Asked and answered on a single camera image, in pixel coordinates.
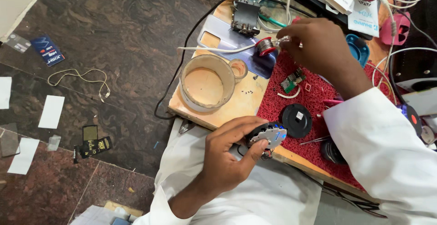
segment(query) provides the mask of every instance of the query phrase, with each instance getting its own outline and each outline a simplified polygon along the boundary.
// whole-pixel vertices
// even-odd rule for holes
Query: marble floor
[[[33,48],[21,54],[0,47],[0,76],[12,77],[10,108],[0,110],[0,125],[16,123],[21,137],[40,140],[27,175],[7,174],[12,158],[0,159],[0,179],[8,181],[0,195],[0,224],[67,224],[88,206],[112,199],[148,211],[173,123],[155,118],[153,111],[179,62],[176,47],[218,1],[38,0],[33,5],[14,32],[28,40],[49,35],[66,59],[48,67]],[[189,41],[193,45],[195,37]],[[97,97],[99,84],[76,77],[65,77],[56,87],[47,83],[52,73],[72,68],[106,72],[111,95],[105,103]],[[90,73],[89,79],[102,76]],[[65,97],[57,129],[38,128],[47,95]],[[73,165],[71,150],[81,144],[82,127],[91,124],[98,125],[100,138],[111,137],[113,149]],[[53,134],[62,137],[60,148],[47,152]],[[129,187],[138,191],[131,194]]]

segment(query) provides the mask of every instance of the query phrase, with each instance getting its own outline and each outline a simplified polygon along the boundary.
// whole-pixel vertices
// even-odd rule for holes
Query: right hand
[[[352,56],[340,27],[326,18],[304,18],[281,29],[276,38],[290,36],[281,47],[309,71],[328,79],[346,100],[372,85]]]

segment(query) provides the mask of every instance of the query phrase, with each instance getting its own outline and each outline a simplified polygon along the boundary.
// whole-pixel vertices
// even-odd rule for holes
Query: wooden workbench
[[[312,13],[309,9],[303,7],[301,4],[298,4],[293,0],[291,4],[309,13]],[[232,19],[232,11],[230,8],[231,5],[232,5],[231,0],[224,2],[215,10],[214,15],[225,22],[231,23],[231,19]],[[276,8],[277,9],[272,10],[273,14],[275,11],[278,10],[284,11],[284,9],[281,6],[276,6]],[[290,10],[290,11],[293,16],[292,18],[294,18],[295,16],[300,16],[303,18],[306,17],[305,15],[301,15],[297,11],[294,10]],[[381,25],[385,21],[385,19],[387,19],[387,17],[388,17],[387,10],[384,7],[381,7],[379,12],[379,24]],[[285,19],[281,19],[281,17],[277,18],[277,20],[281,22],[285,22]],[[261,32],[257,36],[257,38],[261,39],[267,36],[271,36],[274,38],[276,36],[276,33],[269,34],[266,32]],[[220,42],[220,39],[209,33],[205,33],[201,39],[201,42],[210,47],[217,47],[218,43]],[[378,61],[380,61],[388,54],[389,47],[382,44],[378,38],[374,38],[372,41],[369,41],[368,46],[371,51],[369,59],[372,60],[374,64],[376,64]],[[194,53],[193,57],[202,54],[214,55],[209,51],[198,50]],[[249,71],[248,75],[240,83],[236,84],[235,92],[232,95],[232,98],[229,100],[229,102],[227,102],[218,110],[209,113],[197,112],[189,108],[181,97],[180,88],[179,88],[180,84],[179,84],[175,92],[173,93],[172,98],[170,99],[168,109],[210,130],[215,130],[218,127],[222,126],[222,124],[236,117],[256,115],[259,105],[261,104],[261,101],[263,99],[265,89],[268,84],[268,80],[263,79],[261,77],[254,79],[254,76],[255,74]],[[245,93],[246,91],[252,91],[253,93],[247,94]],[[310,163],[305,158],[283,148],[282,146],[278,146],[275,148],[273,152],[273,158],[276,161],[280,161],[298,167],[299,169],[302,169],[303,171],[323,180],[324,182],[332,184],[346,191],[347,193],[354,194],[356,196],[362,197],[370,201],[378,202],[378,200],[370,197],[367,193],[330,175],[328,172]]]

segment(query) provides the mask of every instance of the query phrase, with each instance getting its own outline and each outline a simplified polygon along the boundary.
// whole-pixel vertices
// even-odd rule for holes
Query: person
[[[357,181],[381,200],[379,207],[393,224],[437,224],[437,153],[372,86],[340,27],[307,18],[281,29],[277,38],[285,35],[292,41],[282,48],[327,78],[345,100],[327,109],[324,118]],[[134,225],[314,224],[320,186],[290,166],[258,161],[266,140],[243,157],[233,146],[266,122],[244,116],[214,132],[195,127],[179,135],[181,120],[176,120],[150,212]]]

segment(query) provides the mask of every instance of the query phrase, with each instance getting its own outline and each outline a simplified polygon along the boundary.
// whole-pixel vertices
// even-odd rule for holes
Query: left hand
[[[205,140],[202,171],[168,202],[173,214],[181,219],[189,218],[202,205],[246,180],[263,154],[268,141],[257,141],[240,161],[229,153],[229,149],[233,143],[267,122],[256,116],[239,117],[209,134]]]

